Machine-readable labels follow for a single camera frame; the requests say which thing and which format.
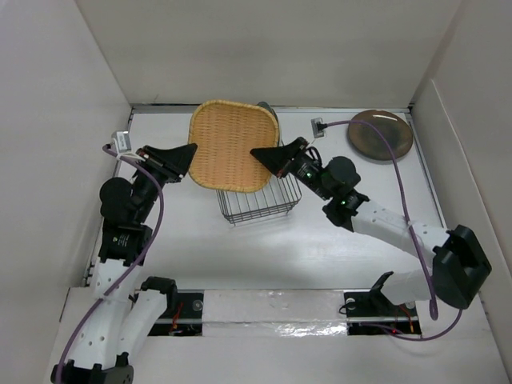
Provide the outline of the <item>woven bamboo plate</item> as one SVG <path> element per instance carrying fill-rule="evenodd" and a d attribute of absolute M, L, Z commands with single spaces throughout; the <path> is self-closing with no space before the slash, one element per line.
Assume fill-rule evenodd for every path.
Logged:
<path fill-rule="evenodd" d="M 271 174 L 250 151 L 276 147 L 277 133 L 274 116 L 257 105 L 220 99 L 204 102 L 190 119 L 188 142 L 198 149 L 189 175 L 207 189 L 256 192 Z"/>

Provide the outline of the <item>grey-blue round plate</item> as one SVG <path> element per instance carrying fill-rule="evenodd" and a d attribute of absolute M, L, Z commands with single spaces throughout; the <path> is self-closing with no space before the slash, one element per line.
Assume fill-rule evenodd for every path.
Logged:
<path fill-rule="evenodd" d="M 276 120 L 276 122 L 278 122 L 278 116 L 277 116 L 275 110 L 270 106 L 269 103 L 267 103 L 267 102 L 259 102 L 257 104 L 257 106 L 259 106 L 259 107 L 269 111 L 274 116 L 274 119 Z"/>

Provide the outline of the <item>brown speckled plate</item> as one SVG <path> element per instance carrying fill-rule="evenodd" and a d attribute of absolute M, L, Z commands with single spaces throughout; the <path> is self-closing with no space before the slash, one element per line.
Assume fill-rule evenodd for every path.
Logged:
<path fill-rule="evenodd" d="M 347 137 L 361 155 L 375 161 L 391 161 L 405 156 L 414 137 L 405 120 L 385 110 L 365 110 L 356 114 L 347 128 Z"/>

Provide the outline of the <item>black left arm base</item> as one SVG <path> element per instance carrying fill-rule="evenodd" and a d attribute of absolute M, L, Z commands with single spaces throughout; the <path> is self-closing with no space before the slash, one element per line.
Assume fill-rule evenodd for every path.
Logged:
<path fill-rule="evenodd" d="M 142 287 L 166 297 L 166 309 L 149 332 L 154 337 L 193 337 L 202 335 L 203 290 L 179 290 L 176 281 L 151 276 Z"/>

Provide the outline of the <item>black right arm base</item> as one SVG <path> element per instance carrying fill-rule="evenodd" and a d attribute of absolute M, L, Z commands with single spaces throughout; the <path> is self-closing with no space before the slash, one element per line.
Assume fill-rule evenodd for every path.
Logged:
<path fill-rule="evenodd" d="M 369 290 L 343 293 L 344 303 L 338 313 L 346 319 L 349 336 L 422 334 L 415 304 L 411 308 L 395 305 L 382 293 L 384 283 L 392 274 L 384 273 Z"/>

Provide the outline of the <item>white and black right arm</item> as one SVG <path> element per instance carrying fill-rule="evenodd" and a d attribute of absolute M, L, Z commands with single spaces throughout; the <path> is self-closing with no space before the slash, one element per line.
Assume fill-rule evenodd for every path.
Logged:
<path fill-rule="evenodd" d="M 420 259 L 420 270 L 386 272 L 374 284 L 369 298 L 378 314 L 431 298 L 465 310 L 492 271 L 472 229 L 458 225 L 446 230 L 413 222 L 357 192 L 361 178 L 347 157 L 334 157 L 324 166 L 318 151 L 303 137 L 250 153 L 274 176 L 292 174 L 325 200 L 322 210 L 335 226 L 379 239 Z"/>

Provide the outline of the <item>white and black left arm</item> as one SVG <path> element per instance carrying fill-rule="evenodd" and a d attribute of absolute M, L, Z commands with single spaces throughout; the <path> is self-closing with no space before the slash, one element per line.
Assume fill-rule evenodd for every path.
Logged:
<path fill-rule="evenodd" d="M 197 145 L 163 150 L 144 146 L 135 154 L 105 153 L 135 169 L 131 180 L 113 177 L 101 187 L 103 217 L 94 303 L 52 369 L 52 383 L 131 383 L 134 360 L 157 319 L 180 310 L 175 280 L 138 276 L 164 216 L 163 188 L 187 174 Z"/>

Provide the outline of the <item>silver mounting rail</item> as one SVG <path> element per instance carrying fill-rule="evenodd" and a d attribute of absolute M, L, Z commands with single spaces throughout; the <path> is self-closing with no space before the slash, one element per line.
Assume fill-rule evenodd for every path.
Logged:
<path fill-rule="evenodd" d="M 204 290 L 202 335 L 339 336 L 349 290 Z"/>

